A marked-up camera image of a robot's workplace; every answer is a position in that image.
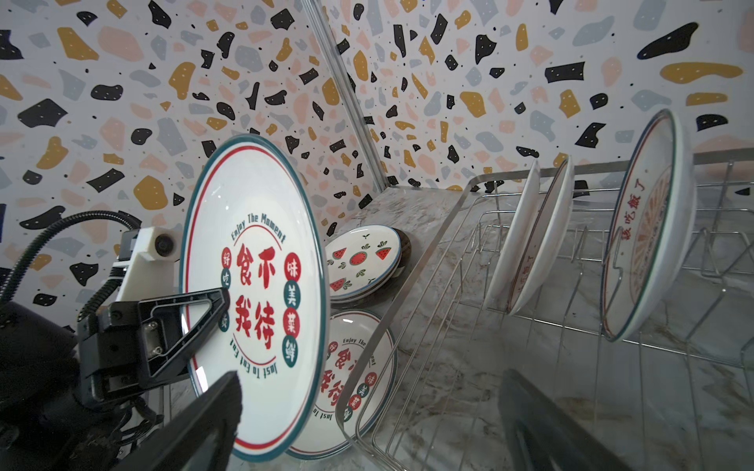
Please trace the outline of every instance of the plate with watermelon pattern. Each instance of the plate with watermelon pattern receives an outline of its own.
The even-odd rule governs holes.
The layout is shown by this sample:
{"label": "plate with watermelon pattern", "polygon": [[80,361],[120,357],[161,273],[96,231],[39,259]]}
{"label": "plate with watermelon pattern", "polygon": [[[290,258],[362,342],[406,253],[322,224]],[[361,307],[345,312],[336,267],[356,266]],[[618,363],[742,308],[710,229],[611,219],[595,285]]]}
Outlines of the plate with watermelon pattern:
{"label": "plate with watermelon pattern", "polygon": [[400,260],[400,237],[384,225],[366,225],[338,236],[325,247],[329,295],[333,302],[379,288]]}

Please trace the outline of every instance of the stacked plates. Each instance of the stacked plates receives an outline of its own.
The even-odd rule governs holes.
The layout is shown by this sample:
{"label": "stacked plates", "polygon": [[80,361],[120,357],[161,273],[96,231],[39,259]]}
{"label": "stacked plates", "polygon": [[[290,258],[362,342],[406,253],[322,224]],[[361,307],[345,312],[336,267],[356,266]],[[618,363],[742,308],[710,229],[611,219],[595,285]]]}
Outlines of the stacked plates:
{"label": "stacked plates", "polygon": [[[298,173],[274,145],[236,136],[213,153],[188,210],[180,289],[230,293],[231,309],[189,369],[198,393],[238,373],[233,453],[245,460],[286,451],[320,392],[329,318],[322,253]],[[185,331],[206,310],[187,307]]]}
{"label": "stacked plates", "polygon": [[367,225],[338,236],[325,247],[333,304],[364,299],[397,276],[408,257],[408,237],[384,225]]}
{"label": "stacked plates", "polygon": [[[349,371],[356,365],[372,333],[377,329],[379,320],[365,310],[343,311],[330,320],[325,372],[317,399],[309,422],[288,454],[303,460],[316,460],[332,456],[348,447],[348,441],[336,423],[335,404],[348,380]],[[343,424],[345,432],[350,436],[356,433],[357,416],[363,413],[359,430],[360,433],[366,433],[382,413],[390,396],[397,363],[396,353],[393,352],[394,342],[393,334],[388,329],[361,375],[354,395],[348,399]],[[385,378],[378,382],[380,374]]]}
{"label": "stacked plates", "polygon": [[509,286],[505,310],[516,313],[544,283],[568,230],[573,187],[574,167],[569,158],[558,169],[537,214],[539,168],[535,165],[529,171],[484,307]]}
{"label": "stacked plates", "polygon": [[663,110],[631,157],[602,266],[600,313],[610,340],[635,332],[681,269],[697,205],[686,139],[678,117]]}

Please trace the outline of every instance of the wire rack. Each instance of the wire rack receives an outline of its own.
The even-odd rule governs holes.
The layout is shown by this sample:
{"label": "wire rack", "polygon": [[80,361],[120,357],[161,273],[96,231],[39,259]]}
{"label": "wire rack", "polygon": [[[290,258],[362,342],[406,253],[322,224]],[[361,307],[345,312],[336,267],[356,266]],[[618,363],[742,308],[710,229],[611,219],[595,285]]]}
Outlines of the wire rack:
{"label": "wire rack", "polygon": [[[515,368],[634,469],[745,468],[754,460],[754,213],[735,198],[752,185],[731,181],[741,160],[752,153],[697,185],[681,274],[641,329],[615,343],[602,335],[599,283],[619,183],[575,191],[550,276],[506,316],[481,305],[520,193],[464,201],[472,186],[511,175],[472,179],[438,250],[425,253],[363,352],[388,325],[399,332],[397,387],[374,430],[349,441],[383,469],[510,469],[497,395]],[[341,428],[361,373],[336,406]]]}

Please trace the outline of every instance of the black cable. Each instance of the black cable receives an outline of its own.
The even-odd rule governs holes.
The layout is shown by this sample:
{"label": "black cable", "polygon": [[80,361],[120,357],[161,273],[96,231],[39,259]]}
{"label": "black cable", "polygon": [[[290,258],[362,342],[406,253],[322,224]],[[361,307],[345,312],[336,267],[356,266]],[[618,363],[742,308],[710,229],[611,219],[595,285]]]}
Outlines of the black cable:
{"label": "black cable", "polygon": [[129,230],[139,228],[139,222],[135,221],[131,216],[114,211],[84,211],[83,213],[77,213],[53,222],[41,234],[35,237],[26,250],[23,251],[13,270],[5,278],[5,283],[3,283],[2,290],[0,290],[0,306],[13,300],[23,276],[29,270],[29,266],[31,266],[39,251],[50,239],[63,229],[67,229],[79,222],[91,221],[92,219],[109,219],[110,221],[120,222]]}
{"label": "black cable", "polygon": [[84,319],[89,314],[96,314],[97,309],[100,308],[103,302],[110,297],[112,293],[123,283],[123,277],[125,276],[125,269],[123,267],[113,267],[110,270],[110,278],[102,285],[96,293],[89,298],[84,307],[79,311],[77,321]]}

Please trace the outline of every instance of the red circle with character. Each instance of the red circle with character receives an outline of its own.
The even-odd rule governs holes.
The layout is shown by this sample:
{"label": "red circle with character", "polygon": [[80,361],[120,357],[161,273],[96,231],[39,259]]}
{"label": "red circle with character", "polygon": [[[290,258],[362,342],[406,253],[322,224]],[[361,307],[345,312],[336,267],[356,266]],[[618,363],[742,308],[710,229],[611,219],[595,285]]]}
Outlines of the red circle with character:
{"label": "red circle with character", "polygon": [[358,394],[351,396],[351,398],[348,400],[348,405],[354,410],[358,409],[361,405],[361,396],[359,396]]}
{"label": "red circle with character", "polygon": [[364,382],[369,385],[369,387],[372,387],[377,382],[377,373],[371,372],[369,373],[366,378],[364,378]]}
{"label": "red circle with character", "polygon": [[228,247],[226,247],[222,250],[222,267],[230,268],[232,262],[233,262],[233,255],[231,254],[231,250]]}
{"label": "red circle with character", "polygon": [[299,313],[292,307],[289,307],[283,314],[283,329],[285,329],[285,333],[296,338],[299,336],[300,327]]}
{"label": "red circle with character", "polygon": [[288,280],[299,281],[301,278],[301,260],[294,252],[289,253],[285,258],[284,270]]}

